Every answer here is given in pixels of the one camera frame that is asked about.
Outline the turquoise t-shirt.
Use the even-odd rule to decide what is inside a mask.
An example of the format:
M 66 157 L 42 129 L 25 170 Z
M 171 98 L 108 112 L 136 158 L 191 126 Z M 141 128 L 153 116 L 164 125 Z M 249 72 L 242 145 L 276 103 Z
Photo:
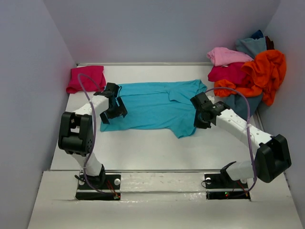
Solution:
M 195 108 L 190 99 L 207 90 L 201 80 L 121 86 L 120 97 L 127 115 L 111 119 L 109 124 L 101 124 L 100 131 L 169 129 L 177 138 L 195 133 Z

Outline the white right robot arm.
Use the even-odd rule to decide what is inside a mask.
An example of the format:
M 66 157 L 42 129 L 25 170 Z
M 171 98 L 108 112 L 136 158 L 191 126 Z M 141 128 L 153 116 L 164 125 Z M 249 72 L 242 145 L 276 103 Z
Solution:
M 225 103 L 212 103 L 205 93 L 194 96 L 190 101 L 196 110 L 196 128 L 218 126 L 250 150 L 249 161 L 234 161 L 221 169 L 219 181 L 224 187 L 232 186 L 237 180 L 249 178 L 270 183 L 292 165 L 287 139 L 281 134 L 273 136 L 259 130 Z

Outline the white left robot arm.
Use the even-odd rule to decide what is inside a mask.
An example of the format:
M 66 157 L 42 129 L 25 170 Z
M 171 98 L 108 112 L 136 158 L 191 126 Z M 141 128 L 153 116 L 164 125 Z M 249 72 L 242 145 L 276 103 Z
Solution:
M 111 119 L 128 114 L 119 96 L 120 90 L 119 85 L 107 83 L 105 89 L 95 92 L 84 106 L 61 116 L 58 147 L 79 163 L 84 170 L 84 182 L 91 188 L 101 189 L 106 181 L 105 168 L 93 153 L 97 117 L 102 124 L 109 125 Z

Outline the slate blue t-shirt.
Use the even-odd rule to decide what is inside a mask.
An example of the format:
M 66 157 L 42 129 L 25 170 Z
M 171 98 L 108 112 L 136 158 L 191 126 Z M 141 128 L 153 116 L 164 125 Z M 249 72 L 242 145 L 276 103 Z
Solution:
M 263 98 L 263 94 L 246 98 L 248 101 L 248 104 L 249 104 L 249 108 L 250 108 L 250 117 L 257 110 L 257 107 L 259 106 L 262 98 Z M 238 94 L 231 94 L 230 96 L 224 98 L 224 102 L 228 106 L 230 106 L 230 108 L 233 109 L 233 111 L 237 115 L 239 115 L 244 120 L 247 120 L 248 111 L 247 111 L 247 105 L 246 105 L 244 98 L 242 98 Z

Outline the folded magenta t-shirt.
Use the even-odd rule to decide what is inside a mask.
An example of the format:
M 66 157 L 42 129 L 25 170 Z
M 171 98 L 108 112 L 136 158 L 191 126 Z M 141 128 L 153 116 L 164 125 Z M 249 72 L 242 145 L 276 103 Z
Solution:
M 71 69 L 71 79 L 66 88 L 68 94 L 83 91 L 79 79 L 87 92 L 103 91 L 106 79 L 103 74 L 104 67 L 99 65 L 83 66 Z

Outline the magenta t-shirt in pile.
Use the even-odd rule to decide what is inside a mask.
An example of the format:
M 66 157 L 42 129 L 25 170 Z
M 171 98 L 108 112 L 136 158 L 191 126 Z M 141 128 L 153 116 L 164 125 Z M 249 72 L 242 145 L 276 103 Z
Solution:
M 241 70 L 243 64 L 242 62 L 235 62 L 224 66 L 214 66 L 208 74 L 208 80 L 210 82 L 228 80 L 234 84 L 240 84 L 246 77 L 246 73 Z

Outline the pink t-shirt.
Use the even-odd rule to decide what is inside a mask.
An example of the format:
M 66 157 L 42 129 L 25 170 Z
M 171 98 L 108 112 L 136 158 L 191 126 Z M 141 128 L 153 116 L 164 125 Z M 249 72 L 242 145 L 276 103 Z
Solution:
M 249 55 L 225 47 L 213 48 L 206 56 L 214 66 L 224 66 L 235 62 L 245 63 L 253 61 L 253 58 Z

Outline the orange t-shirt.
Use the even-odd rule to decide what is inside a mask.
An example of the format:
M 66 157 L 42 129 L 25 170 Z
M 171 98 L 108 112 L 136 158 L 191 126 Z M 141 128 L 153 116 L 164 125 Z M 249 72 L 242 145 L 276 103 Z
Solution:
M 276 91 L 280 88 L 286 74 L 285 55 L 279 50 L 267 50 L 259 53 L 251 62 L 241 66 L 245 74 L 240 84 L 227 79 L 214 83 L 214 94 L 227 97 L 240 92 L 245 97 L 262 95 L 262 101 L 271 106 L 275 100 Z

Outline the grey-blue t-shirt at back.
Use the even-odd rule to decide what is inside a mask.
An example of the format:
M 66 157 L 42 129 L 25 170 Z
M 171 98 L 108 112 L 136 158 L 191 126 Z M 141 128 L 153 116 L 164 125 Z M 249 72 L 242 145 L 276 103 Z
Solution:
M 246 38 L 235 41 L 236 50 L 255 58 L 261 52 L 267 50 L 265 37 L 259 39 Z

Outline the maroon t-shirt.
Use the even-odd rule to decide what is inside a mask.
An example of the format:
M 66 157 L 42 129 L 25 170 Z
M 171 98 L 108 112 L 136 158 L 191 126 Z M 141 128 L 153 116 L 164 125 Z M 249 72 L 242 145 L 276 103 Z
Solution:
M 274 42 L 268 36 L 265 36 L 265 43 L 266 43 L 267 50 L 275 49 Z

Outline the dark blue t-shirt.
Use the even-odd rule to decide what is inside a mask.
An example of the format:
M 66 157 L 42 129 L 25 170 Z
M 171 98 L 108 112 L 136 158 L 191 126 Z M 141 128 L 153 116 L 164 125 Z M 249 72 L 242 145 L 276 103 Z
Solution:
M 251 39 L 254 39 L 254 40 L 258 40 L 260 38 L 264 38 L 264 35 L 262 33 L 261 30 L 257 30 L 255 33 L 253 33 L 250 37 Z

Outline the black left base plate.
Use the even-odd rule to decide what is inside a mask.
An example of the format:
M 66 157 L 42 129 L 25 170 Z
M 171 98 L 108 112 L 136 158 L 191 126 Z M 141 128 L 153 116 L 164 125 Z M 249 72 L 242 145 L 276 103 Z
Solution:
M 119 201 L 121 200 L 121 175 L 120 174 L 107 174 L 105 176 L 105 182 L 99 184 L 97 182 L 91 182 L 90 187 L 83 173 L 80 175 L 74 175 L 78 180 L 75 198 L 77 200 L 88 201 Z

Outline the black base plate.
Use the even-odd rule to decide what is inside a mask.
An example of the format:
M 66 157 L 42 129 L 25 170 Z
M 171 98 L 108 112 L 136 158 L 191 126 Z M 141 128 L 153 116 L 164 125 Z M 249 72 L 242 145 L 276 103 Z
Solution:
M 247 182 L 227 181 L 220 173 L 205 174 L 201 186 L 206 190 L 207 200 L 251 199 Z
M 105 176 L 105 182 L 99 184 L 97 182 L 91 182 L 90 187 L 83 173 L 80 175 L 74 175 L 78 180 L 75 198 L 77 200 L 88 201 L 119 201 L 121 200 L 121 175 L 120 174 L 107 174 Z

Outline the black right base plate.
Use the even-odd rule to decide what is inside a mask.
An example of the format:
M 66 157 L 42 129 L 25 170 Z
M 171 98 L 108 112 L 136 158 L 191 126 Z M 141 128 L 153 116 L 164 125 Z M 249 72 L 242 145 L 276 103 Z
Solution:
M 227 181 L 220 173 L 205 174 L 201 186 L 206 190 L 207 200 L 251 199 L 247 182 Z

